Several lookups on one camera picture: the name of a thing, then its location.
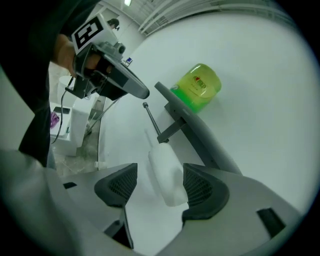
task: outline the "yellow green container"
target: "yellow green container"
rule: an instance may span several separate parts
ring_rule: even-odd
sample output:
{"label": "yellow green container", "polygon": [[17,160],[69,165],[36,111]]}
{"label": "yellow green container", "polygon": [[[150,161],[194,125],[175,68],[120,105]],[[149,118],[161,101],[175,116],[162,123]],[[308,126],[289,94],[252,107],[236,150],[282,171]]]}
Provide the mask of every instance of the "yellow green container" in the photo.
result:
{"label": "yellow green container", "polygon": [[210,67],[199,63],[170,90],[197,113],[221,90],[221,82]]}

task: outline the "ceiling light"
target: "ceiling light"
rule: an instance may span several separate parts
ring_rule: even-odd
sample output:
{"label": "ceiling light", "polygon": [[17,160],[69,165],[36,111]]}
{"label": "ceiling light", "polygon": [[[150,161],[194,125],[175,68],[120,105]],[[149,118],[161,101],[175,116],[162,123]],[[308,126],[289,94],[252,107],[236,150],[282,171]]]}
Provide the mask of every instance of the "ceiling light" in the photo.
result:
{"label": "ceiling light", "polygon": [[124,4],[125,4],[126,6],[130,6],[131,0],[124,0]]}

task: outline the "ceiling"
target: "ceiling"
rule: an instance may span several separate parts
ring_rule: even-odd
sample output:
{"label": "ceiling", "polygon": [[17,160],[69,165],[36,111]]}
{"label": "ceiling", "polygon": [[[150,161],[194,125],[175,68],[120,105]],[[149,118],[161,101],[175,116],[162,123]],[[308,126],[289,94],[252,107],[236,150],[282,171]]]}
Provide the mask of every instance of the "ceiling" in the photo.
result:
{"label": "ceiling", "polygon": [[165,26],[191,16],[209,12],[236,12],[262,16],[276,22],[295,26],[292,19],[273,0],[103,0],[125,13],[140,25],[146,36]]}

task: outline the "purple object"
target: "purple object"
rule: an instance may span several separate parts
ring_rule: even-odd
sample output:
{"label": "purple object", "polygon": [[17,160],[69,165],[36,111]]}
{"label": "purple object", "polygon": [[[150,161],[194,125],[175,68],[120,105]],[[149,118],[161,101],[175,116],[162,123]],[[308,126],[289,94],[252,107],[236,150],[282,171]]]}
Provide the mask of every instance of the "purple object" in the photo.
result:
{"label": "purple object", "polygon": [[56,112],[51,112],[51,125],[50,129],[54,128],[56,124],[59,122],[60,118]]}

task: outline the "black cable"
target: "black cable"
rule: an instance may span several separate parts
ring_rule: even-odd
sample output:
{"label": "black cable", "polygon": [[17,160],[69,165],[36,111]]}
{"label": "black cable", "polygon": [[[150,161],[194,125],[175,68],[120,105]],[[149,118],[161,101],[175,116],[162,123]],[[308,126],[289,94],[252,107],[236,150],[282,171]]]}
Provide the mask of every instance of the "black cable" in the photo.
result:
{"label": "black cable", "polygon": [[[71,79],[70,79],[70,81],[69,81],[69,83],[68,83],[68,85],[67,85],[67,88],[70,87],[70,85],[71,85],[71,83],[72,83],[73,80],[74,80],[74,77],[72,76]],[[57,140],[58,137],[59,137],[60,131],[61,131],[62,121],[63,121],[63,108],[64,108],[64,107],[63,107],[63,100],[64,100],[64,96],[65,96],[66,92],[67,92],[67,91],[65,90],[64,93],[62,94],[62,97],[61,97],[61,122],[60,122],[59,131],[58,131],[58,133],[57,133],[54,141],[53,141],[51,144],[53,144],[53,143],[56,142],[56,140]]]}

